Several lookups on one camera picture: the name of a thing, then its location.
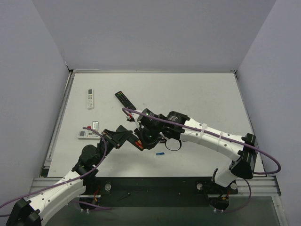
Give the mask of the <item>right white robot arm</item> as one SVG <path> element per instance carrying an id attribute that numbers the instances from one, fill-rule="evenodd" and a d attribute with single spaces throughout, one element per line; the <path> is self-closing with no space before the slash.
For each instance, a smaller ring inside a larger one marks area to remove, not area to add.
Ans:
<path id="1" fill-rule="evenodd" d="M 228 187 L 237 178 L 252 179 L 257 159 L 254 149 L 255 136 L 238 136 L 213 129 L 191 117 L 171 111 L 167 116 L 149 109 L 131 113 L 136 124 L 136 135 L 147 148 L 153 148 L 160 139 L 191 142 L 226 156 L 229 162 L 213 173 L 213 182 Z"/>

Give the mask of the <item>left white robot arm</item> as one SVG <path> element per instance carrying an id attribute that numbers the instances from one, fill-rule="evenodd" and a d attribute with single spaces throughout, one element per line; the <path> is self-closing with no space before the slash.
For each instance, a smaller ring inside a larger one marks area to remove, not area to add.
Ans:
<path id="1" fill-rule="evenodd" d="M 56 184 L 28 194 L 28 200 L 24 196 L 17 198 L 6 222 L 7 226 L 46 225 L 78 195 L 95 191 L 97 167 L 112 149 L 121 148 L 126 141 L 137 148 L 141 147 L 141 141 L 133 131 L 122 126 L 119 126 L 118 131 L 89 131 L 100 137 L 97 146 L 85 146 L 75 166 Z"/>

